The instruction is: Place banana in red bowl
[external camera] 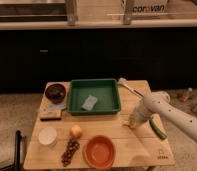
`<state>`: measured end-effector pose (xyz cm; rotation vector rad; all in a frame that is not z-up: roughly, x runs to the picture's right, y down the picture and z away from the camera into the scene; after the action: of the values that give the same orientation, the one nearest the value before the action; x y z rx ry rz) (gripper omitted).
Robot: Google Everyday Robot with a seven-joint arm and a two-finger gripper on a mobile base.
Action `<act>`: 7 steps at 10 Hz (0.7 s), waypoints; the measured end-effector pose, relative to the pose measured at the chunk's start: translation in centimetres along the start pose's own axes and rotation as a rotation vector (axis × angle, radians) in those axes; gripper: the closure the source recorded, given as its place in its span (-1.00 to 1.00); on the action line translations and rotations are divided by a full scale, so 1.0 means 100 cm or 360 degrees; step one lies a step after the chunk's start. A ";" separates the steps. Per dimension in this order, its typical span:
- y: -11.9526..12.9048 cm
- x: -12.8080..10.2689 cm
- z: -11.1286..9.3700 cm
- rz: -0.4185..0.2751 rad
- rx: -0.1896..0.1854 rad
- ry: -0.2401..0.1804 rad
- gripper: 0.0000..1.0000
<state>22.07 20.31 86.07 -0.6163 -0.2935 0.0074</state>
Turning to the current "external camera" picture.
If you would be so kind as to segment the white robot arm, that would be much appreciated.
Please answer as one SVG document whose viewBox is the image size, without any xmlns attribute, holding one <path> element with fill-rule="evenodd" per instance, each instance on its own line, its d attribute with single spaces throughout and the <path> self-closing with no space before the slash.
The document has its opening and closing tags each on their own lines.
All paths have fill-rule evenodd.
<svg viewBox="0 0 197 171">
<path fill-rule="evenodd" d="M 147 122 L 155 113 L 168 119 L 197 143 L 197 118 L 173 107 L 170 96 L 165 91 L 144 95 L 130 117 L 137 126 Z"/>
</svg>

